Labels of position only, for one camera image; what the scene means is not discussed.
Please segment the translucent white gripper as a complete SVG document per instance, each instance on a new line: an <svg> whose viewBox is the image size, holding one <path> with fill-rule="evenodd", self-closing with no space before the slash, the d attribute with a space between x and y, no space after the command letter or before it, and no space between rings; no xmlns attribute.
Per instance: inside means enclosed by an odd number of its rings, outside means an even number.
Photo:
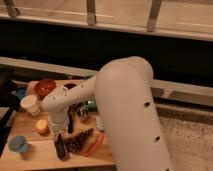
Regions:
<svg viewBox="0 0 213 171"><path fill-rule="evenodd" d="M48 126L49 126L50 131L53 134L61 133L63 130L65 130L67 128L67 125L68 125L67 119L64 119L63 121L56 122L56 121L53 121L51 119L51 117L48 117Z"/></svg>

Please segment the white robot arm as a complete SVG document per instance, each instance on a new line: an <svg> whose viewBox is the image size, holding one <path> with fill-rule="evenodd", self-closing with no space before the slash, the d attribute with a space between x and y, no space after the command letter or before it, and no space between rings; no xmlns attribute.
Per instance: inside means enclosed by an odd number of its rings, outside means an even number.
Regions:
<svg viewBox="0 0 213 171"><path fill-rule="evenodd" d="M105 64L72 89L53 90L42 100L57 126L70 105L94 99L118 171L174 171L153 101L153 70L142 57Z"/></svg>

